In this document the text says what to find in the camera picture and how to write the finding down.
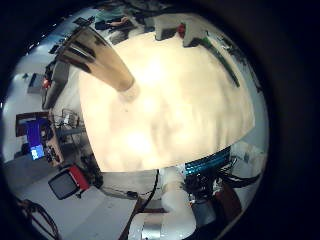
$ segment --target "computer monitor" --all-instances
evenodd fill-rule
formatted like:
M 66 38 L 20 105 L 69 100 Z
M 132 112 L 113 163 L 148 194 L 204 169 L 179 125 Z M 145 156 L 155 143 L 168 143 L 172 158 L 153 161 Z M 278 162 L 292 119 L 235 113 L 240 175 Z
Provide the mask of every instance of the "computer monitor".
M 40 159 L 45 156 L 42 140 L 41 126 L 48 124 L 48 121 L 43 118 L 27 121 L 27 139 L 30 147 L 30 152 L 33 160 Z
M 37 160 L 45 156 L 42 144 L 34 147 L 30 147 L 31 155 L 33 160 Z

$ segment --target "wire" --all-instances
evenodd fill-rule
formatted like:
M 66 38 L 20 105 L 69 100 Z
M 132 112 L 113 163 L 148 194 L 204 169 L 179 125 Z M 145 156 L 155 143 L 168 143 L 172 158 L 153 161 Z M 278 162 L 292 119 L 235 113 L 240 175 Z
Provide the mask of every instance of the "wire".
M 144 211 L 144 209 L 146 208 L 146 206 L 149 204 L 149 202 L 151 201 L 151 199 L 153 198 L 154 193 L 156 192 L 157 189 L 157 185 L 158 185 L 158 178 L 159 178 L 159 169 L 157 169 L 157 174 L 156 174 L 156 179 L 154 181 L 154 186 L 152 189 L 151 194 L 149 195 L 147 201 L 141 206 L 141 208 L 139 209 L 139 213 L 142 213 Z
M 34 221 L 44 232 L 46 232 L 50 237 L 54 240 L 60 240 L 60 235 L 58 231 L 58 227 L 51 218 L 51 216 L 47 213 L 47 211 L 38 203 L 34 203 L 28 199 L 21 200 L 17 196 L 14 195 L 14 198 L 17 201 L 18 206 L 25 211 L 29 220 Z M 38 212 L 46 223 L 51 227 L 52 233 L 50 233 L 34 216 L 32 213 Z
M 231 158 L 233 158 L 233 160 L 230 161 L 231 163 L 229 163 L 229 166 L 227 166 L 225 168 L 221 168 L 220 171 L 226 172 L 228 170 L 231 170 L 234 167 L 234 165 L 238 161 L 238 157 L 231 156 Z
M 259 178 L 260 174 L 255 177 L 241 178 L 232 174 L 225 173 L 223 171 L 217 171 L 217 176 L 227 183 L 231 188 L 242 188 L 255 183 Z
M 115 188 L 112 188 L 112 187 L 102 187 L 102 189 L 105 189 L 105 190 L 109 189 L 109 190 L 112 190 L 112 191 L 115 191 L 115 192 L 120 192 L 120 193 L 123 193 L 123 194 L 127 195 L 126 191 L 118 190 L 118 189 L 115 189 Z
M 139 195 L 147 195 L 148 193 L 151 193 L 152 192 L 152 190 L 150 190 L 150 191 L 148 191 L 148 192 L 145 192 L 145 193 L 139 193 Z

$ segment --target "chair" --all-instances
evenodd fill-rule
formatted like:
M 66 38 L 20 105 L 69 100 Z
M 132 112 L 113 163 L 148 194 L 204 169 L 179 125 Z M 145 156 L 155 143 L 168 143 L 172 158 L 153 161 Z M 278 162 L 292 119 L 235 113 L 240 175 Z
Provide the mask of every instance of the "chair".
M 66 169 L 50 179 L 48 184 L 59 200 L 68 198 L 78 191 L 80 192 L 76 196 L 81 198 L 81 194 L 90 187 L 87 179 L 75 164 L 66 166 Z

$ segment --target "desk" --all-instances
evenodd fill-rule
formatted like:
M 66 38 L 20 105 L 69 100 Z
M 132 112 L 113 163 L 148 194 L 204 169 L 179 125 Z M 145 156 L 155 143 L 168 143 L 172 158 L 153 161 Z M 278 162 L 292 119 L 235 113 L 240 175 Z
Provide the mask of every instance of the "desk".
M 50 109 L 49 111 L 49 115 L 48 115 L 48 119 L 52 122 L 51 124 L 51 130 L 53 133 L 53 137 L 46 142 L 47 147 L 52 147 L 56 153 L 56 155 L 59 157 L 60 161 L 55 161 L 53 160 L 52 162 L 50 162 L 52 164 L 53 167 L 58 166 L 59 164 L 61 164 L 62 162 L 64 162 L 64 158 L 63 155 L 61 153 L 61 148 L 58 142 L 58 137 L 57 137 L 57 132 L 56 132 L 56 128 L 55 128 L 55 124 L 54 124 L 54 117 L 52 114 L 52 109 Z
M 16 137 L 27 134 L 26 121 L 35 120 L 36 118 L 48 118 L 48 112 L 30 112 L 16 115 L 15 132 Z
M 235 86 L 202 46 L 178 36 L 141 34 L 114 46 L 134 76 L 132 102 L 80 72 L 79 92 L 89 141 L 102 172 L 162 168 L 203 158 L 241 139 L 254 126 L 245 80 Z

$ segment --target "white tabletop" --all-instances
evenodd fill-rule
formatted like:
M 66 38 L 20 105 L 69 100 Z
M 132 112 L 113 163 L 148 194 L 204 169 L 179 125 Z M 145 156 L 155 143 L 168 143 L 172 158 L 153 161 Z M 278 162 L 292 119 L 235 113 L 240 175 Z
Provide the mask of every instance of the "white tabletop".
M 100 170 L 126 172 L 193 161 L 230 146 L 254 126 L 246 83 L 236 87 L 204 47 L 154 33 L 115 50 L 140 90 L 132 102 L 101 80 L 79 74 L 80 102 Z

